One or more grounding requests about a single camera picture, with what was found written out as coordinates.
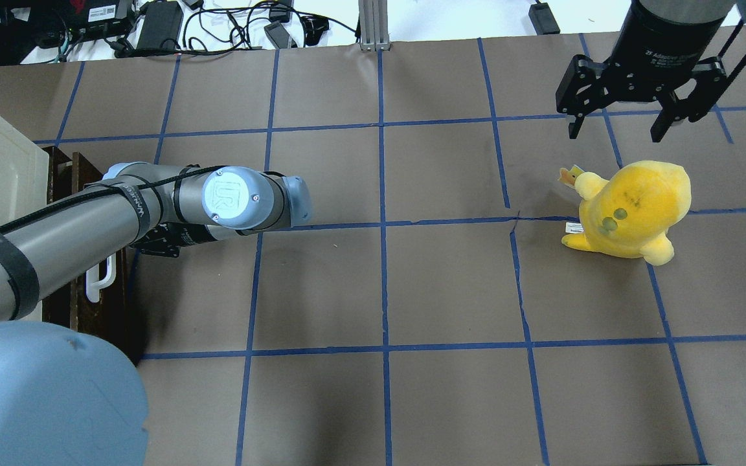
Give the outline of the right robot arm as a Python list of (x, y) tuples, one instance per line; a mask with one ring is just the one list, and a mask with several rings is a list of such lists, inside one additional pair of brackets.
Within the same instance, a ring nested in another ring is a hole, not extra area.
[(746, 26), (746, 1), (633, 1), (605, 61), (575, 55), (556, 89), (556, 110), (576, 139), (584, 119), (614, 102), (661, 110), (650, 129), (660, 142), (672, 125), (705, 117), (746, 66), (728, 72), (722, 55), (704, 57), (733, 6)]

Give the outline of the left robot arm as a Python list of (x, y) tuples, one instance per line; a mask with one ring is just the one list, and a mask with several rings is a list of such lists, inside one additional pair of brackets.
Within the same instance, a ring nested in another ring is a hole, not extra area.
[(305, 180), (246, 167), (114, 165), (0, 226), (0, 465), (142, 465), (148, 398), (116, 345), (29, 320), (42, 299), (126, 247), (176, 248), (304, 225)]

